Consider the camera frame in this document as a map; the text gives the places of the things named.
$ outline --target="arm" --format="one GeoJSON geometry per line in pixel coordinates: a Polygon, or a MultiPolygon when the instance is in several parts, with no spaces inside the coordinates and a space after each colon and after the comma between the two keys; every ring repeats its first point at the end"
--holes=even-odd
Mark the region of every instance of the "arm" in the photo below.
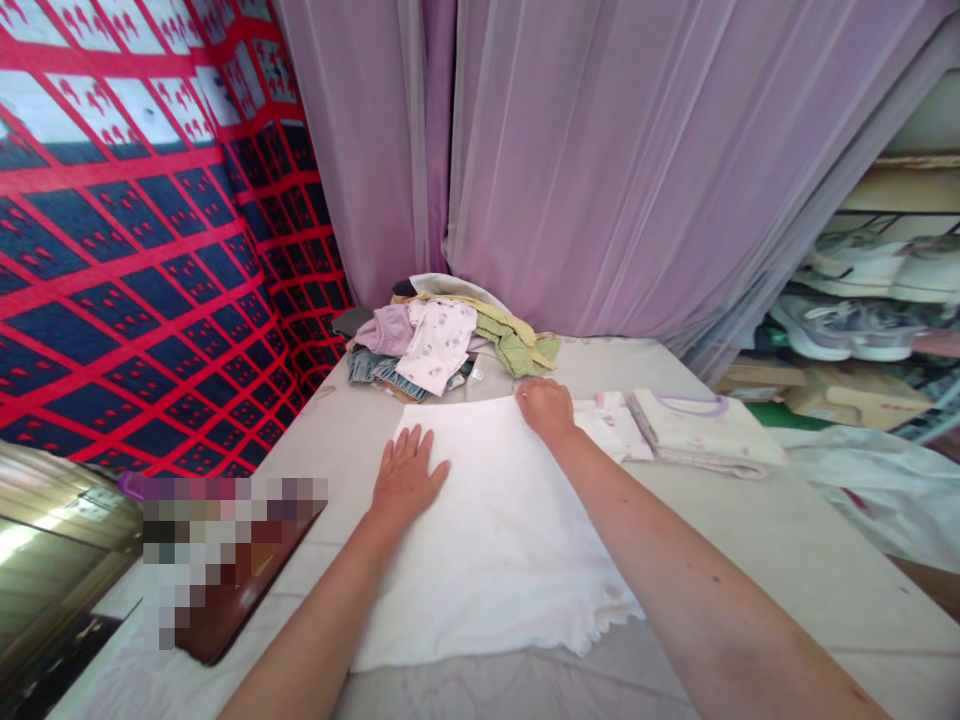
{"type": "Polygon", "coordinates": [[[347,544],[270,643],[220,720],[326,718],[340,694],[360,634],[400,539],[437,497],[450,472],[427,475],[433,431],[420,426],[387,443],[373,503],[347,544]]]}
{"type": "Polygon", "coordinates": [[[763,590],[573,424],[565,387],[529,381],[517,402],[704,717],[887,717],[763,590]]]}

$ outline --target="forearm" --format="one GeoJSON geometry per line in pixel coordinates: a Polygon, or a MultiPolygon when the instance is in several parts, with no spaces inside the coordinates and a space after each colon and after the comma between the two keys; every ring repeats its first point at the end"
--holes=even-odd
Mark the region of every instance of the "forearm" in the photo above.
{"type": "Polygon", "coordinates": [[[404,528],[367,513],[220,715],[326,718],[404,528]]]}
{"type": "Polygon", "coordinates": [[[582,431],[548,446],[702,714],[884,716],[763,590],[582,431]]]}

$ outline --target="hand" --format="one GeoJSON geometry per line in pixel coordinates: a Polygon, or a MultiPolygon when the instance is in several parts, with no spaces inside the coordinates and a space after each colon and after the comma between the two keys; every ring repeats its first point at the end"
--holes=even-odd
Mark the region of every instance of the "hand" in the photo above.
{"type": "Polygon", "coordinates": [[[433,430],[428,430],[420,442],[421,428],[411,432],[404,428],[397,442],[387,443],[380,461],[380,474],[373,488],[370,511],[389,521],[395,521],[405,531],[433,504],[450,474],[450,461],[440,463],[433,474],[427,473],[430,450],[433,448],[433,430]]]}
{"type": "Polygon", "coordinates": [[[570,391],[556,380],[527,380],[517,389],[516,397],[523,419],[547,447],[563,442],[564,438],[576,432],[570,391]]]}

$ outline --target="green mat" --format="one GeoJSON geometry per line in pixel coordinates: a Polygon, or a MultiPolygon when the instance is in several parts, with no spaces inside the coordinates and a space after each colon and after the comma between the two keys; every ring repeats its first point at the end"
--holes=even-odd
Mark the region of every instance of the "green mat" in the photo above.
{"type": "Polygon", "coordinates": [[[836,423],[817,418],[808,418],[806,415],[797,415],[786,406],[786,403],[744,403],[754,417],[766,427],[789,427],[795,430],[823,430],[836,423]]]}

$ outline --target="white plastic bag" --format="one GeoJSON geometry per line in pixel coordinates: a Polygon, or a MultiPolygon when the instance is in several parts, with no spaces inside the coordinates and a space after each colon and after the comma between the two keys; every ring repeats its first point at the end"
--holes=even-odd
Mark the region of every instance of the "white plastic bag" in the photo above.
{"type": "Polygon", "coordinates": [[[882,552],[960,572],[960,465],[866,428],[771,428],[790,466],[882,552]]]}

